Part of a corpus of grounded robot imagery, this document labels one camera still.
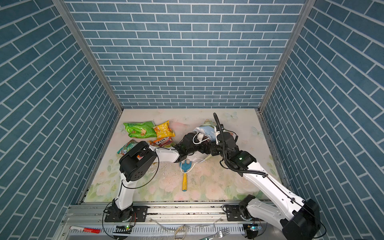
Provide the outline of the illustrated paper gift bag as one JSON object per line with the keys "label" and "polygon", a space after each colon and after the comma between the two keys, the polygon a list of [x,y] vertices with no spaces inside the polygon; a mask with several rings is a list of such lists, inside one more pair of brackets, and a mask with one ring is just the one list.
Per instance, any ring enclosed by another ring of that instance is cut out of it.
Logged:
{"label": "illustrated paper gift bag", "polygon": [[186,134],[175,146],[179,153],[177,162],[180,163],[183,173],[188,173],[195,164],[212,156],[211,147],[216,144],[215,127],[216,123],[206,120],[202,126]]}

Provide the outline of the lemon fruit candy packet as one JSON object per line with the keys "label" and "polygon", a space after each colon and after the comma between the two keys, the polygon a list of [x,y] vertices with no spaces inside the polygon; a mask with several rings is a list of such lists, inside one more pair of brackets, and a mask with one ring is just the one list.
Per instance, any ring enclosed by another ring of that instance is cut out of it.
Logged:
{"label": "lemon fruit candy packet", "polygon": [[171,137],[164,137],[155,141],[149,141],[149,144],[154,147],[171,148],[175,145],[175,142]]}

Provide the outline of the yellow corn chips packet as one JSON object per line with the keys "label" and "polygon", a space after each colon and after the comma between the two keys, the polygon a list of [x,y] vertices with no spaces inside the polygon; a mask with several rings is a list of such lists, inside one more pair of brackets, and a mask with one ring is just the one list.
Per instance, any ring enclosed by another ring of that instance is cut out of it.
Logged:
{"label": "yellow corn chips packet", "polygon": [[162,139],[165,137],[175,137],[175,132],[170,128],[170,122],[166,121],[163,124],[157,125],[153,127],[157,139]]}

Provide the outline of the green chips bag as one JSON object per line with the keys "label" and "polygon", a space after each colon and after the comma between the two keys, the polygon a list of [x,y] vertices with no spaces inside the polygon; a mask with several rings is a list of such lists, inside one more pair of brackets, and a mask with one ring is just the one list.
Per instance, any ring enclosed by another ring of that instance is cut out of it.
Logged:
{"label": "green chips bag", "polygon": [[153,121],[143,123],[123,123],[123,125],[130,138],[146,139],[157,137],[157,134],[154,130],[155,124]]}

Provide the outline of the teal red snack packet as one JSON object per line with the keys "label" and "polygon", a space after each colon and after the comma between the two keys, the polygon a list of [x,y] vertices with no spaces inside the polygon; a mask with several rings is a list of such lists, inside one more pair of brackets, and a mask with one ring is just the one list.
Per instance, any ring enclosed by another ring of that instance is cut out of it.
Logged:
{"label": "teal red snack packet", "polygon": [[138,143],[135,140],[130,140],[126,143],[121,149],[118,150],[117,154],[124,156],[127,152],[129,152],[133,147],[135,147]]}

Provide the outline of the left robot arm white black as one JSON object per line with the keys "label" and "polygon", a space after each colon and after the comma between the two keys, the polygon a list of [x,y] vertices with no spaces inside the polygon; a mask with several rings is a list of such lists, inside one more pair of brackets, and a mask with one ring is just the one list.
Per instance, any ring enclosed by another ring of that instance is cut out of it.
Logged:
{"label": "left robot arm white black", "polygon": [[105,222],[127,222],[135,218],[133,209],[133,196],[140,180],[154,162],[181,164],[181,170],[191,167],[188,164],[200,163],[211,153],[210,147],[213,140],[202,133],[191,132],[171,148],[154,147],[145,141],[137,143],[131,150],[124,154],[120,160],[121,184],[119,193],[104,210]]}

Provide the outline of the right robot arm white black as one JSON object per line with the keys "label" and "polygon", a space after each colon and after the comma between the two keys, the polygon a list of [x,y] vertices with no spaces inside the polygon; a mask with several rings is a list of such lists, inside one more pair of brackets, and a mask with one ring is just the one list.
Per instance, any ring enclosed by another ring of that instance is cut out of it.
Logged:
{"label": "right robot arm white black", "polygon": [[312,240],[321,229],[320,208],[312,199],[304,200],[285,188],[257,162],[250,153],[241,151],[229,132],[216,133],[211,152],[220,155],[227,168],[238,173],[261,190],[273,205],[248,195],[239,203],[241,217],[261,219],[281,230],[287,240]]}

